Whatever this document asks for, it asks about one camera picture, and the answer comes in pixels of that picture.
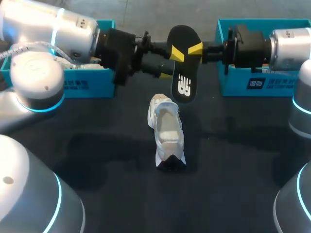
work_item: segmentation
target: plastic bin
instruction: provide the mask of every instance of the plastic bin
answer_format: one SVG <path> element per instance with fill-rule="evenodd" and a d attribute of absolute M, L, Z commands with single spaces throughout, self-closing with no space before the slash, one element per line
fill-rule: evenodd
<path fill-rule="evenodd" d="M 101 29 L 115 28 L 114 20 L 98 20 Z M 8 86 L 11 59 L 4 60 L 1 73 Z M 112 98 L 115 86 L 112 83 L 114 72 L 110 69 L 65 69 L 65 98 Z"/>
<path fill-rule="evenodd" d="M 215 42 L 227 40 L 228 28 L 244 24 L 250 31 L 262 31 L 265 38 L 275 29 L 311 27 L 309 19 L 219 19 Z M 229 74 L 224 75 L 224 66 L 217 63 L 221 93 L 223 96 L 254 97 L 290 97 L 294 94 L 294 85 L 298 71 L 251 73 L 249 68 L 229 67 Z"/>

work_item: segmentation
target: logo on box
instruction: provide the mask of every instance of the logo on box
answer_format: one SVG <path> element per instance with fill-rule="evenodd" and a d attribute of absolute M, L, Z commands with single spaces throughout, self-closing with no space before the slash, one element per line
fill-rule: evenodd
<path fill-rule="evenodd" d="M 247 89 L 262 89 L 265 81 L 265 78 L 251 78 L 248 81 Z"/>

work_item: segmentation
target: white sneaker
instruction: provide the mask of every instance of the white sneaker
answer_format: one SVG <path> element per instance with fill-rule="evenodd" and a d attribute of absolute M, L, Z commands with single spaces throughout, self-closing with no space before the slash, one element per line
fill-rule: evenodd
<path fill-rule="evenodd" d="M 178 105 L 163 94 L 150 102 L 148 125 L 155 130 L 155 165 L 159 169 L 185 168 L 184 133 L 178 115 Z"/>

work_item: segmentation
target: shoe opening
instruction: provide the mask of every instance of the shoe opening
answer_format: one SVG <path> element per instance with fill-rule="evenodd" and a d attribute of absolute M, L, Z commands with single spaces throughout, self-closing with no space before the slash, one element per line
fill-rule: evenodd
<path fill-rule="evenodd" d="M 177 113 L 172 113 L 168 109 L 161 109 L 157 116 L 156 131 L 161 143 L 179 142 L 181 139 L 181 128 Z"/>

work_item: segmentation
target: new balance logo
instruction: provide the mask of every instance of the new balance logo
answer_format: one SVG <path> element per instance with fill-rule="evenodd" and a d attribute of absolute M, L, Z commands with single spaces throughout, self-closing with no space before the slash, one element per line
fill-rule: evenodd
<path fill-rule="evenodd" d="M 185 95 L 187 97 L 190 96 L 190 92 L 191 92 L 191 89 L 190 89 L 190 84 L 191 84 L 191 80 L 182 76 L 182 75 L 178 75 L 178 92 L 181 94 L 181 95 Z"/>

